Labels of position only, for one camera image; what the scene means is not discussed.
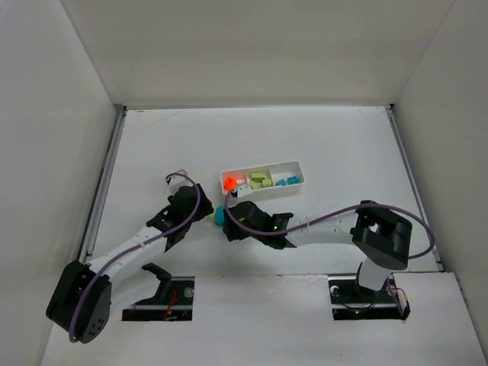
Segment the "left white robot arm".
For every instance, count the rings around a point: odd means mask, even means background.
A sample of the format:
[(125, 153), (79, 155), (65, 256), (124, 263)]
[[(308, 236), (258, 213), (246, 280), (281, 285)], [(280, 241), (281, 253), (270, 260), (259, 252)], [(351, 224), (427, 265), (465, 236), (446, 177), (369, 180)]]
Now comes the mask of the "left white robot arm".
[(181, 242), (193, 223), (214, 211), (200, 184), (180, 187), (168, 201), (127, 242), (89, 262), (74, 260), (63, 269), (46, 315), (67, 331), (70, 342), (91, 342), (116, 306), (127, 307), (142, 293), (154, 294), (171, 275), (153, 259)]

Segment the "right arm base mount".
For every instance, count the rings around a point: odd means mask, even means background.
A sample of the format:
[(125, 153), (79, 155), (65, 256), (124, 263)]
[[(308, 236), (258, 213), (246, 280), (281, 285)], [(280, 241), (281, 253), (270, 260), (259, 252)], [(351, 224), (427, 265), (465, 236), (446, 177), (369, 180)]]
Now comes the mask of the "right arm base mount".
[(406, 292), (391, 275), (379, 291), (360, 287), (354, 276), (328, 278), (334, 320), (399, 320), (411, 314)]

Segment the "blue lego block cluster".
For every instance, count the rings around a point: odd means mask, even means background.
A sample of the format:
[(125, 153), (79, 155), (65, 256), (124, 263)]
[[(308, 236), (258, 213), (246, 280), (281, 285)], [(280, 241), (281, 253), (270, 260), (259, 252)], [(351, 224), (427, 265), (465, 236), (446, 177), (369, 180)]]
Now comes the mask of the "blue lego block cluster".
[(216, 226), (222, 228), (225, 224), (225, 207), (218, 206), (213, 212), (213, 222)]

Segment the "orange round lego piece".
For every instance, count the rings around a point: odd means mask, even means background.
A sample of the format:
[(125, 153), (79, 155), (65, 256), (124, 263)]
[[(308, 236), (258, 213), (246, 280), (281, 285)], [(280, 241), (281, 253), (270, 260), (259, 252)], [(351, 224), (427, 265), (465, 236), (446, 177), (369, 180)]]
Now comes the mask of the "orange round lego piece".
[(223, 190), (225, 193), (232, 191), (238, 185), (238, 181), (234, 177), (227, 177), (223, 180)]

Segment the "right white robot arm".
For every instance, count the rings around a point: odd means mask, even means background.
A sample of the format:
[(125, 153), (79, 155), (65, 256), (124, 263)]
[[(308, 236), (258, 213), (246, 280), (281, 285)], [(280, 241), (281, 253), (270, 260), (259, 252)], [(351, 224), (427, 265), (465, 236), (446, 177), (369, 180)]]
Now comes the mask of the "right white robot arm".
[(230, 242), (251, 237), (276, 250), (312, 244), (357, 247), (366, 259), (356, 281), (371, 291), (381, 290), (393, 272), (407, 269), (412, 228), (410, 221), (373, 201), (341, 209), (324, 220), (269, 214), (251, 201), (223, 206), (223, 232)]

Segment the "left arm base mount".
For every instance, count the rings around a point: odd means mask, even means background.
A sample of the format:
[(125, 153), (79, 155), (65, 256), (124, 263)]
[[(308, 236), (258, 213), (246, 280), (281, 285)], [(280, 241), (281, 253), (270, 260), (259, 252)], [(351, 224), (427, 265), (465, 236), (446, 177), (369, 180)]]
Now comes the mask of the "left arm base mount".
[(173, 277), (154, 263), (142, 269), (157, 288), (122, 311), (124, 322), (189, 322), (193, 317), (195, 277)]

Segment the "blue lego brick pair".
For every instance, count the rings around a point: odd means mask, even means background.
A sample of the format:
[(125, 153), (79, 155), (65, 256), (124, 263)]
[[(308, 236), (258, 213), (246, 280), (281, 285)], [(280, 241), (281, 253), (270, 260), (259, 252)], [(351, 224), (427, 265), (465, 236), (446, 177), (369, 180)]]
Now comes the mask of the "blue lego brick pair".
[(300, 184), (300, 179), (297, 176), (282, 178), (275, 182), (275, 186), (278, 187), (284, 187), (287, 185), (297, 185), (297, 184)]

